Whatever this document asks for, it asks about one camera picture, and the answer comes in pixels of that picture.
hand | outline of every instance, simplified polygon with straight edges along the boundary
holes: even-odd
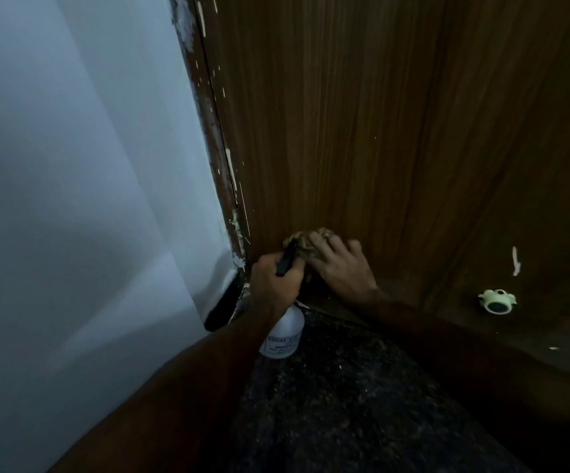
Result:
[[[282,252],[265,254],[252,266],[249,277],[250,301],[267,304],[281,318],[294,303],[300,284],[305,275],[305,261],[295,259],[291,269],[283,277],[276,276],[276,263],[281,260]]]
[[[317,232],[309,234],[309,238],[326,262],[315,258],[307,259],[307,262],[342,300],[353,306],[361,306],[384,295],[362,254],[360,241],[348,241],[349,250],[336,235],[328,240],[331,246]]]

wooden door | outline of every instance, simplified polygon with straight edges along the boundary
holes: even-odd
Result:
[[[325,226],[425,310],[570,318],[570,0],[196,2],[250,261]]]

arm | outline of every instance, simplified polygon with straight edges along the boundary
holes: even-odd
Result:
[[[570,374],[445,320],[393,302],[377,287],[358,241],[312,242],[327,284],[410,354],[503,445],[538,469],[570,467]]]
[[[305,263],[278,278],[280,254],[252,267],[250,307],[238,320],[179,353],[81,438],[52,472],[190,469],[204,439],[229,420],[261,343],[294,303]]]

white wall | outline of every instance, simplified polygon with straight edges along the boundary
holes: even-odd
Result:
[[[46,470],[234,273],[169,18],[0,0],[0,471]]]

dark floor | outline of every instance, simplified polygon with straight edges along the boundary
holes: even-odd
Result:
[[[313,312],[291,357],[259,356],[226,435],[205,469],[527,471],[402,350]]]

